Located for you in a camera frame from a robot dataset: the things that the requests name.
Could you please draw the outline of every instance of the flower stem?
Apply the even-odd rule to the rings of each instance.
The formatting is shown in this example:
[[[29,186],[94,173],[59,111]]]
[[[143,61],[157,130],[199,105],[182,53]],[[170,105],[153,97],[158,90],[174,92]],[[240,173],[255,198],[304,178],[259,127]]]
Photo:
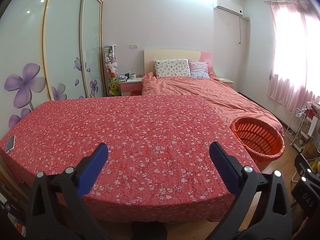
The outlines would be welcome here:
[[[30,107],[31,107],[31,111],[33,111],[34,108],[33,108],[33,105],[32,105],[32,103],[31,103],[31,101],[30,101]]]

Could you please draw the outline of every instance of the curtain rod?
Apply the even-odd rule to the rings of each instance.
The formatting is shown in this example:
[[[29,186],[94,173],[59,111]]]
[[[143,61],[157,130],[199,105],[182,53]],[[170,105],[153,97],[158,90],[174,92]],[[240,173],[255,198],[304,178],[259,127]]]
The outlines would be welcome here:
[[[307,1],[300,1],[300,0],[281,0],[281,1],[264,1],[265,3],[269,2],[307,2]]]

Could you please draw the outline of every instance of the air conditioner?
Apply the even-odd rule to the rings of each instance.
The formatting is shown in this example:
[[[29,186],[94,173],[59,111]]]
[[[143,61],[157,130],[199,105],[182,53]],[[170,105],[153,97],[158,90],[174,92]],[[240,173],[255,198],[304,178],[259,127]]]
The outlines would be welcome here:
[[[229,2],[227,0],[214,0],[213,8],[218,8],[220,10],[232,13],[239,17],[243,16],[242,7],[236,3]]]

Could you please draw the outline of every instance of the blue gripper pad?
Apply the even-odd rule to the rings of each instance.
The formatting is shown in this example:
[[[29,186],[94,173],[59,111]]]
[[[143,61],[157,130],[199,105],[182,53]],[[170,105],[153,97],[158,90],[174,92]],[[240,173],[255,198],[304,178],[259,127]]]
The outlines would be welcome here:
[[[78,177],[77,192],[80,198],[90,192],[104,164],[108,159],[108,147],[101,143],[89,157],[89,163]]]
[[[232,156],[228,156],[218,142],[213,142],[210,145],[209,155],[228,191],[236,196],[239,196],[241,193],[241,177],[239,176],[239,172],[235,169],[233,164],[239,164],[242,168],[241,164],[237,160],[236,161],[238,163],[232,164],[229,159]]]

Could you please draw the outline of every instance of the purple pillow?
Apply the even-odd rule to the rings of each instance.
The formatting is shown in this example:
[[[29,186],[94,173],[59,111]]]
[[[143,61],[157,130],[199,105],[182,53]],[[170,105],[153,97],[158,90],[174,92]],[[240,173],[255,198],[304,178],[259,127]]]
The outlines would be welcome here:
[[[210,78],[208,75],[208,62],[198,62],[189,59],[191,78]]]

